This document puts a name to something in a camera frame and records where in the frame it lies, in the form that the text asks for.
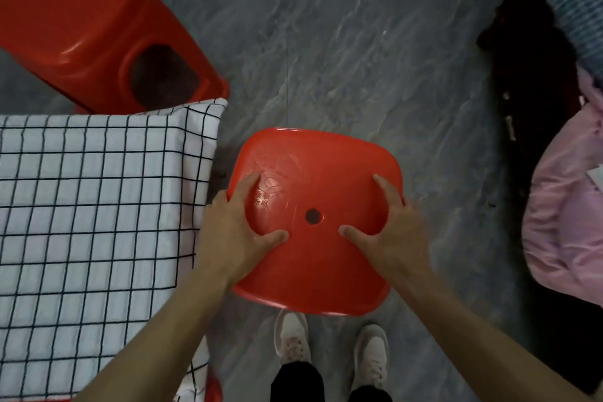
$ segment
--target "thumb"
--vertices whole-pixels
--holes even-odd
[[[368,247],[370,236],[359,231],[355,227],[344,224],[343,226],[340,226],[339,233],[342,237],[347,238],[354,245],[358,246],[358,249],[363,253]]]
[[[289,232],[287,231],[274,231],[258,238],[260,250],[265,253],[287,240],[289,240]]]

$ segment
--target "hand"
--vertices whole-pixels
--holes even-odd
[[[252,173],[239,182],[230,202],[226,191],[220,191],[205,207],[197,246],[199,267],[224,276],[228,288],[247,276],[268,251],[289,239],[287,231],[260,236],[249,227],[245,201],[258,179],[259,173]]]
[[[429,243],[423,217],[411,205],[405,205],[397,189],[385,178],[373,176],[389,205],[387,223],[375,236],[352,226],[341,226],[340,234],[358,246],[377,273],[394,287],[404,281],[433,276],[429,262]]]

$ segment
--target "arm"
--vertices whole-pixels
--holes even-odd
[[[173,398],[224,294],[288,238],[285,231],[259,236],[247,224],[245,200],[258,177],[250,175],[241,181],[230,202],[221,191],[206,207],[197,267],[75,402],[167,402]]]
[[[350,226],[340,233],[364,253],[418,315],[483,402],[588,402],[507,335],[460,303],[433,273],[421,215],[404,205],[396,188],[375,176],[389,204],[376,236]]]

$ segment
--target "foot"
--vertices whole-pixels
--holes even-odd
[[[385,389],[389,348],[385,331],[376,324],[365,326],[354,347],[354,382],[351,390],[361,386]]]
[[[308,328],[303,313],[281,310],[274,327],[274,347],[282,364],[310,362]]]

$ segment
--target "blue checkered cloth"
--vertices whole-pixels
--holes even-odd
[[[547,0],[578,62],[603,82],[603,0]]]

